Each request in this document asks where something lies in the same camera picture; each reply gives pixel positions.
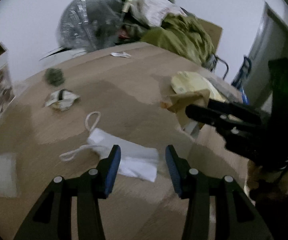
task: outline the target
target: white face mask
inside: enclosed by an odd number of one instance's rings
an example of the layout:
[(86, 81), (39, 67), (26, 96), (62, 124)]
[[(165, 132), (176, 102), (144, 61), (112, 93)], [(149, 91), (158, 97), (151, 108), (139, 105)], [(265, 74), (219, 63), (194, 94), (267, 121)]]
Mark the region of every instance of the white face mask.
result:
[[(89, 128), (88, 119), (92, 114), (97, 114), (98, 117), (92, 127)], [(159, 162), (158, 151), (154, 148), (146, 148), (139, 144), (123, 140), (99, 128), (95, 128), (99, 120), (100, 112), (88, 114), (85, 119), (85, 127), (90, 131), (87, 145), (82, 145), (74, 151), (61, 154), (60, 159), (62, 161), (71, 161), (78, 152), (86, 148), (93, 149), (100, 156), (100, 159), (103, 159), (108, 157), (113, 145), (119, 145), (122, 156), (118, 173), (154, 182)]]

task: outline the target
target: metal bolt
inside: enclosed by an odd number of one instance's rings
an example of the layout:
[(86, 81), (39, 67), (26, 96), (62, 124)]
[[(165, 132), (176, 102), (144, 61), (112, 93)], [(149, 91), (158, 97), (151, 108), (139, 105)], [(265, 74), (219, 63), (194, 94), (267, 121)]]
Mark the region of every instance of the metal bolt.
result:
[(224, 179), (226, 182), (233, 182), (234, 180), (231, 176), (225, 176)]
[(236, 127), (234, 127), (233, 129), (231, 129), (231, 133), (232, 134), (238, 134), (239, 130), (237, 130)]
[(55, 177), (54, 179), (53, 179), (53, 181), (55, 182), (55, 183), (60, 183), (61, 181), (62, 181), (62, 177), (61, 176), (57, 176), (57, 177)]
[(90, 175), (96, 175), (98, 172), (99, 172), (99, 171), (98, 171), (97, 169), (90, 169), (90, 170), (88, 171), (88, 174), (90, 174)]
[(197, 169), (194, 169), (194, 168), (189, 169), (188, 172), (189, 172), (190, 174), (192, 174), (192, 175), (197, 175), (197, 174), (198, 174), (198, 170), (197, 170)]

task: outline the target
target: wooden table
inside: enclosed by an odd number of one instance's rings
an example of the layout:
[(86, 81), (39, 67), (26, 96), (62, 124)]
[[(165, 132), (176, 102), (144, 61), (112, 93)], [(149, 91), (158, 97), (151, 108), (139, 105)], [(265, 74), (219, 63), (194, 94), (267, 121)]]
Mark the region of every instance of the wooden table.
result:
[[(126, 51), (131, 58), (113, 57)], [(58, 65), (66, 78), (63, 88), (81, 96), (65, 112), (43, 107), (47, 95), (56, 89), (38, 73), (26, 80), (29, 89), (8, 109), (0, 125), (0, 153), (16, 152), (21, 194), (0, 198), (0, 235), (13, 239), (22, 220), (48, 183), (57, 175), (66, 179), (96, 166), (98, 157), (85, 151), (74, 161), (63, 163), (59, 155), (86, 142), (87, 113), (100, 111), (98, 127), (115, 136), (157, 148), (160, 165), (156, 182), (118, 175), (113, 193), (100, 201), (100, 211), (109, 239), (180, 239), (187, 201), (174, 193), (164, 162), (164, 151), (173, 144), (191, 166), (207, 175), (233, 175), (242, 185), (246, 160), (223, 148), (223, 139), (204, 126), (197, 143), (175, 127), (175, 114), (160, 108), (160, 101), (174, 93), (170, 78), (177, 71), (196, 71), (216, 78), (209, 71), (171, 52), (146, 43), (134, 43), (86, 54)], [(230, 85), (221, 81), (240, 96)], [(76, 200), (73, 200), (72, 232), (76, 239)]]

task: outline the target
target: white strap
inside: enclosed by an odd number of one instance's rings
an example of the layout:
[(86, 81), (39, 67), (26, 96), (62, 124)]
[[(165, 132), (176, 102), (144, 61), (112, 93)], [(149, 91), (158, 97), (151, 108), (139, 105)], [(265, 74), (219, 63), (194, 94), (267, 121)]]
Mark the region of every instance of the white strap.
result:
[[(88, 120), (89, 120), (89, 118), (90, 118), (90, 116), (91, 116), (92, 114), (97, 114), (97, 118), (96, 118), (95, 122), (93, 123), (92, 127), (90, 128), (90, 127), (89, 127), (89, 124), (88, 124)], [(85, 128), (91, 133), (91, 132), (95, 129), (95, 127), (96, 127), (96, 125), (98, 124), (100, 118), (101, 118), (101, 113), (100, 113), (100, 112), (91, 112), (91, 113), (89, 113), (89, 114), (86, 116), (86, 118), (85, 118)], [(95, 147), (97, 147), (97, 145), (85, 144), (85, 145), (82, 145), (81, 147), (79, 147), (79, 148), (76, 149), (76, 150), (72, 150), (72, 151), (70, 151), (70, 152), (63, 153), (63, 154), (61, 154), (59, 157), (60, 157), (60, 160), (61, 160), (61, 161), (63, 161), (63, 162), (69, 162), (69, 161), (71, 161), (72, 159), (74, 159), (75, 156), (76, 156), (79, 152), (81, 152), (81, 151), (83, 151), (83, 150), (85, 150), (85, 149), (93, 149), (93, 148), (95, 148)]]

